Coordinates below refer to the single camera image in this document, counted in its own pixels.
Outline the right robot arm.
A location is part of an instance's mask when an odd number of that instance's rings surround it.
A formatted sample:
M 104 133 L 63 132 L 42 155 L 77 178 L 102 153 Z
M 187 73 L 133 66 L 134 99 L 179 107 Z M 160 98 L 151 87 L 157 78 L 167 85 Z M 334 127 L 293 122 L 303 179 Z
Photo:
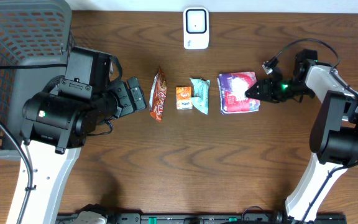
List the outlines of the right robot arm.
M 273 57 L 262 65 L 268 78 L 257 81 L 245 96 L 269 103 L 283 103 L 308 95 L 321 107 L 310 133 L 311 158 L 295 190 L 285 200 L 287 219 L 312 223 L 335 182 L 358 166 L 358 92 L 338 74 L 335 65 L 318 60 L 315 50 L 295 56 L 293 78 L 284 80 Z

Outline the small orange box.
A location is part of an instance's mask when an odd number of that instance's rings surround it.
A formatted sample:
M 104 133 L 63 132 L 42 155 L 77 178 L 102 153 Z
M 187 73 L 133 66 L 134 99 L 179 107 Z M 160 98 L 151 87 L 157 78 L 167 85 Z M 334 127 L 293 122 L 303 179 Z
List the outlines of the small orange box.
M 178 110 L 191 110 L 193 108 L 190 86 L 176 87 L 176 104 Z

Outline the purple red snack packet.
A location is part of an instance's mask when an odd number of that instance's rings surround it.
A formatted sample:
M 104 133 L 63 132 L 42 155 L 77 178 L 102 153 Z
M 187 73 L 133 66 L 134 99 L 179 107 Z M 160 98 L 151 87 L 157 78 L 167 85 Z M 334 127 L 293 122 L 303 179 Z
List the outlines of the purple red snack packet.
M 260 101 L 245 92 L 257 79 L 255 72 L 221 73 L 217 77 L 222 114 L 251 113 L 259 110 Z

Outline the orange red chip bag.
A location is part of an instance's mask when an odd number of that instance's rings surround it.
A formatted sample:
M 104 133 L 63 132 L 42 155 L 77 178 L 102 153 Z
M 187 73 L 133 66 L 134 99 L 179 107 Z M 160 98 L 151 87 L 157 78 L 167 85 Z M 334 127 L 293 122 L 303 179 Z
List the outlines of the orange red chip bag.
M 150 91 L 149 110 L 150 115 L 156 121 L 162 121 L 163 108 L 167 97 L 167 82 L 165 74 L 159 68 Z

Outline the teal packet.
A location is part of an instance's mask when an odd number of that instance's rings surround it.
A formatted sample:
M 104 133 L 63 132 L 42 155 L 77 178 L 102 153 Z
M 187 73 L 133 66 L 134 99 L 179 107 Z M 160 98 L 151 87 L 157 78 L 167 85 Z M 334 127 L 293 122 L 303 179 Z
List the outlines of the teal packet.
M 190 78 L 190 80 L 194 88 L 193 97 L 191 97 L 193 106 L 203 114 L 208 114 L 210 81 L 200 78 Z

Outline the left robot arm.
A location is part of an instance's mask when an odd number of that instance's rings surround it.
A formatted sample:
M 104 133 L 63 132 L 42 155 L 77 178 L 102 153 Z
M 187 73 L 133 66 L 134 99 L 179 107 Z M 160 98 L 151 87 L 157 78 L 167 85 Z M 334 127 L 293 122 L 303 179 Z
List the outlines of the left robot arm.
M 25 158 L 7 217 L 8 223 L 53 223 L 70 172 L 86 138 L 98 125 L 146 107 L 136 77 L 115 81 L 93 98 L 40 92 L 23 106 L 20 149 Z

